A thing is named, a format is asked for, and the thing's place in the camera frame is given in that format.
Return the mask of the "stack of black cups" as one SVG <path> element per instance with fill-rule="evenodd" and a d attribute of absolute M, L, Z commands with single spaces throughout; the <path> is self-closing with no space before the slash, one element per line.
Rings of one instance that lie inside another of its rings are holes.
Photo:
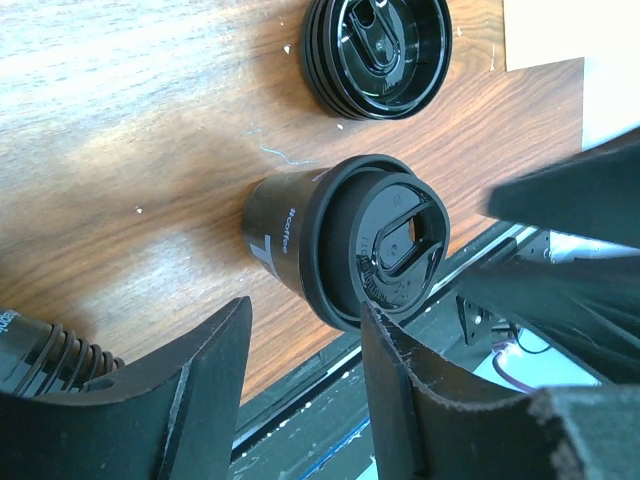
<path fill-rule="evenodd" d="M 31 398 L 78 393 L 124 361 L 60 324 L 1 310 L 1 391 Z"/>

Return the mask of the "black coffee cup lid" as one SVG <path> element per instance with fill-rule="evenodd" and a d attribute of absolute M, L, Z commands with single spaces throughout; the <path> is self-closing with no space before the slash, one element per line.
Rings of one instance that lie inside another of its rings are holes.
<path fill-rule="evenodd" d="M 372 154 L 325 171 L 300 236 L 302 291 L 327 325 L 355 331 L 371 302 L 404 321 L 426 305 L 450 220 L 436 192 L 401 161 Z"/>

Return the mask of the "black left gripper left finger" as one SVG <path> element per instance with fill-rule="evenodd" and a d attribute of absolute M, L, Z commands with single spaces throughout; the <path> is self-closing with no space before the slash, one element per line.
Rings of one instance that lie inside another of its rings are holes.
<path fill-rule="evenodd" d="M 248 298 L 78 393 L 1 391 L 5 479 L 223 479 L 252 326 Z"/>

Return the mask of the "black takeout coffee cup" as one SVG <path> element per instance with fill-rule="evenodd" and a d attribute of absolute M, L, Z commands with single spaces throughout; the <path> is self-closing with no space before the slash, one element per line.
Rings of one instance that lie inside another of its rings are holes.
<path fill-rule="evenodd" d="M 326 168 L 277 174 L 257 184 L 241 216 L 244 244 L 278 281 L 302 293 L 299 244 L 305 210 Z"/>

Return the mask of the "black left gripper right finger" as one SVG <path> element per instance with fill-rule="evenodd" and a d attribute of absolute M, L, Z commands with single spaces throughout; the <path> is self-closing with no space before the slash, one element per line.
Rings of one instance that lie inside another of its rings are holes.
<path fill-rule="evenodd" d="M 428 348 L 363 304 L 361 344 L 381 479 L 636 479 L 636 386 L 520 393 Z"/>

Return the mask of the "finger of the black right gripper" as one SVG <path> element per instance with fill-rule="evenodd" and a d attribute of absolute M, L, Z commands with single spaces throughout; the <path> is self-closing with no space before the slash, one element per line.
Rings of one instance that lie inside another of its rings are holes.
<path fill-rule="evenodd" d="M 639 257 L 468 269 L 459 291 L 517 321 L 600 380 L 639 383 Z"/>
<path fill-rule="evenodd" d="M 495 219 L 639 246 L 639 129 L 494 186 Z"/>

